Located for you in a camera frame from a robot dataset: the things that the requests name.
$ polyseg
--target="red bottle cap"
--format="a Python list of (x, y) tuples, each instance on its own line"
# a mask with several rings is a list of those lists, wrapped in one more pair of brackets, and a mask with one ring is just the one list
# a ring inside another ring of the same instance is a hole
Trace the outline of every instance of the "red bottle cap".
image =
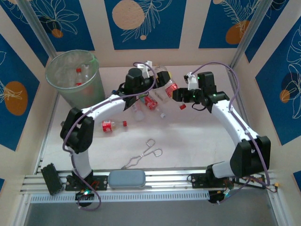
[(181, 105), (180, 109), (183, 110), (184, 108), (186, 108), (186, 105)]

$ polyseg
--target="red label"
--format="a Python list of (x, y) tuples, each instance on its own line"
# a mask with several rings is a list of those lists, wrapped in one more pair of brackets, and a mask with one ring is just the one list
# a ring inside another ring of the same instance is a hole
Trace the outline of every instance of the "red label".
[(103, 131), (104, 132), (112, 132), (111, 120), (103, 121)]
[(143, 97), (142, 101), (150, 110), (155, 110), (155, 108), (158, 106), (158, 102), (151, 97)]
[(165, 89), (165, 92), (167, 93), (167, 95), (169, 96), (169, 98), (172, 98), (173, 91), (175, 91), (176, 89), (178, 89), (178, 86), (177, 86), (177, 84), (173, 83), (170, 87), (168, 87), (167, 89)]

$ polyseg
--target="vent grille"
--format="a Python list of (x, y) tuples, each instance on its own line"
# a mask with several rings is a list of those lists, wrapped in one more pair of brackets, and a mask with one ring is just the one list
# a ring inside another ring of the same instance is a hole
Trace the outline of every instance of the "vent grille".
[[(147, 202), (147, 201), (184, 201), (209, 200), (208, 191), (179, 191), (179, 192), (136, 192), (136, 193), (110, 193), (99, 194), (102, 202)], [(91, 198), (81, 202), (97, 202), (98, 198)], [(32, 195), (31, 203), (62, 203), (76, 202), (75, 194), (49, 194)]]

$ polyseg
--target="transparent plastic cup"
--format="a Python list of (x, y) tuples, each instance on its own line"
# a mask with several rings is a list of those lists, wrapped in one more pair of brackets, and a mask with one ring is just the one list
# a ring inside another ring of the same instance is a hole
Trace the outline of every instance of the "transparent plastic cup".
[[(88, 65), (88, 79), (81, 85), (76, 85), (76, 69), (82, 65)], [(99, 62), (93, 53), (71, 50), (58, 55), (50, 62), (45, 77), (71, 107), (82, 109), (105, 99), (98, 69)]]

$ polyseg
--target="gray floor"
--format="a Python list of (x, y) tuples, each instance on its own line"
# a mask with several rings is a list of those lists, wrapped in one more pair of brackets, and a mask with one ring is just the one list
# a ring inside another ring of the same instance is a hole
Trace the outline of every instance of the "gray floor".
[(276, 226), (266, 191), (242, 190), (225, 203), (104, 202), (86, 212), (73, 203), (31, 204), (26, 226)]

